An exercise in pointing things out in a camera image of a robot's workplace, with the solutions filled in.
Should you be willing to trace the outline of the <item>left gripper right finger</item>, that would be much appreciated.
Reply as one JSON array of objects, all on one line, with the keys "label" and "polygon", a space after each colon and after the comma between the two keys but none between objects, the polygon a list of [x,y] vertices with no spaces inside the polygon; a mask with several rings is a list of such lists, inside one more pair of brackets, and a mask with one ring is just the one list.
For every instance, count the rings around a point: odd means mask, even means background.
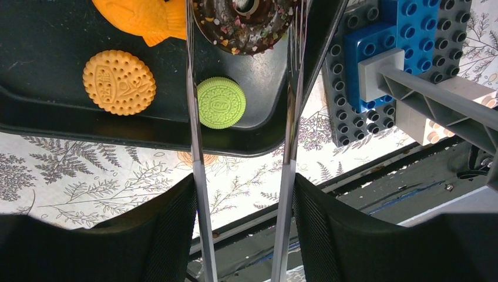
[{"label": "left gripper right finger", "polygon": [[297,174],[292,204],[307,281],[496,281],[497,214],[441,214],[402,227]]}]

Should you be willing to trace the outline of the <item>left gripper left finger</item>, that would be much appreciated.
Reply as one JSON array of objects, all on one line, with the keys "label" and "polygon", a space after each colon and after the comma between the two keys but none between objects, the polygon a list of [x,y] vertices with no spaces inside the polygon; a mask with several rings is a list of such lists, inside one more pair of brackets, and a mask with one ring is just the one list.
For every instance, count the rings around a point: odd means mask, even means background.
[{"label": "left gripper left finger", "polygon": [[89,229],[1,216],[2,281],[183,281],[197,210],[192,174]]}]

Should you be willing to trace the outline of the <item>chocolate sprinkle donut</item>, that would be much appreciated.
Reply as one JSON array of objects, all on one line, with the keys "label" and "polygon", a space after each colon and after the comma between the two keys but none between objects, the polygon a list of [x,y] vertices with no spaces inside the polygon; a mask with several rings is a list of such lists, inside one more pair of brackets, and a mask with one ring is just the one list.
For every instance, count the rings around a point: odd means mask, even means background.
[{"label": "chocolate sprinkle donut", "polygon": [[192,1],[193,18],[201,34],[214,46],[233,55],[272,49],[280,41],[306,1],[254,1],[247,11],[237,1]]}]

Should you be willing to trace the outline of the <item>silver tongs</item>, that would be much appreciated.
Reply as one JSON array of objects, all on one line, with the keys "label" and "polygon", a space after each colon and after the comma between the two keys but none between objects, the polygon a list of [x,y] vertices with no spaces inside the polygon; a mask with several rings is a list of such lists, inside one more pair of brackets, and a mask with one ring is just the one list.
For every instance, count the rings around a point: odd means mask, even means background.
[{"label": "silver tongs", "polygon": [[[304,94],[304,55],[307,38],[308,1],[299,1],[288,31],[287,48],[287,118],[284,155],[275,243],[272,257],[271,281],[286,281],[292,195],[297,165],[300,111]],[[186,86],[190,118],[191,156],[197,191],[197,214],[200,229],[201,254],[206,281],[217,281],[213,232],[208,206],[206,171],[202,152],[202,137],[198,112],[197,86],[194,81],[194,12],[192,1],[186,1]]]}]

